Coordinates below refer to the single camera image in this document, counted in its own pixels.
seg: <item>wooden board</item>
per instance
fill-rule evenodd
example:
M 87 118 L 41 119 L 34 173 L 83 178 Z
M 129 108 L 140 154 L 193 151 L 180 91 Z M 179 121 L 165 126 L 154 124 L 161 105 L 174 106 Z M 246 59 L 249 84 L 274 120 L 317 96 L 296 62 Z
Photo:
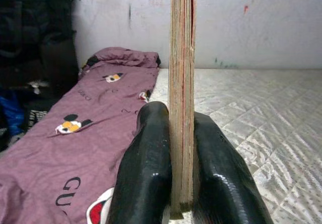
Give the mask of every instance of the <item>wooden board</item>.
M 196 0 L 172 0 L 169 111 L 173 185 L 172 217 L 193 201 L 193 115 Z

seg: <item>purple bedsheet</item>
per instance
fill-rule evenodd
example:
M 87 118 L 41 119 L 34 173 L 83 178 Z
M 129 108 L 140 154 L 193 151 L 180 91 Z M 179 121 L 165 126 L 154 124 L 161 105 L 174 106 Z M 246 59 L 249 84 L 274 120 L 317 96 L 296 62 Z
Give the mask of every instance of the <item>purple bedsheet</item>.
M 106 48 L 95 56 L 99 62 L 0 159 L 1 224 L 100 223 L 105 201 L 94 202 L 115 184 L 158 55 Z

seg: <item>white quilted mattress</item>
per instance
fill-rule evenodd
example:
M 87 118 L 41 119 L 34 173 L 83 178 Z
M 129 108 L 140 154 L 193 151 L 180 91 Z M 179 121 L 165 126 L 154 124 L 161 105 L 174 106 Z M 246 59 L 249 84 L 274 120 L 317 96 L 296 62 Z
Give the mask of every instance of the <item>white quilted mattress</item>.
M 151 100 L 167 99 L 162 69 Z M 196 69 L 195 110 L 245 159 L 274 223 L 322 223 L 322 70 Z

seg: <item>white wall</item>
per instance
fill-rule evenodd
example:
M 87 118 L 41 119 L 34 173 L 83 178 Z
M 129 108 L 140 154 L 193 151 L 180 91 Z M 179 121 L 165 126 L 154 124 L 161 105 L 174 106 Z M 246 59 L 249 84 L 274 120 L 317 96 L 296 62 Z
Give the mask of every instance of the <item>white wall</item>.
M 168 67 L 169 25 L 170 0 L 75 0 L 79 63 L 122 46 Z M 197 0 L 196 67 L 322 68 L 321 46 L 322 0 Z

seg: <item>cartoon character print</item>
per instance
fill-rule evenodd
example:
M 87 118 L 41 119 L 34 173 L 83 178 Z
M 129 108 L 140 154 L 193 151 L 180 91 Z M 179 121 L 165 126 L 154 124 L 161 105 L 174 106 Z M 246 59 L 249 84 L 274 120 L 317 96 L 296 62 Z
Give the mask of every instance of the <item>cartoon character print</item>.
M 78 116 L 76 114 L 70 114 L 64 117 L 65 122 L 58 127 L 56 127 L 56 134 L 69 134 L 73 132 L 77 132 L 80 128 L 92 123 L 91 120 L 87 119 L 83 122 L 76 121 Z
M 103 78 L 108 82 L 108 83 L 112 83 L 112 82 L 116 82 L 119 79 L 121 79 L 123 76 L 123 73 L 117 73 L 114 74 L 112 76 L 104 76 Z
M 114 188 L 105 191 L 86 211 L 87 224 L 105 224 L 110 210 Z
M 150 96 L 151 96 L 151 92 L 150 91 L 146 91 L 146 92 L 141 92 L 139 94 L 139 99 L 145 101 L 146 103 L 149 102 L 149 99 L 150 99 Z

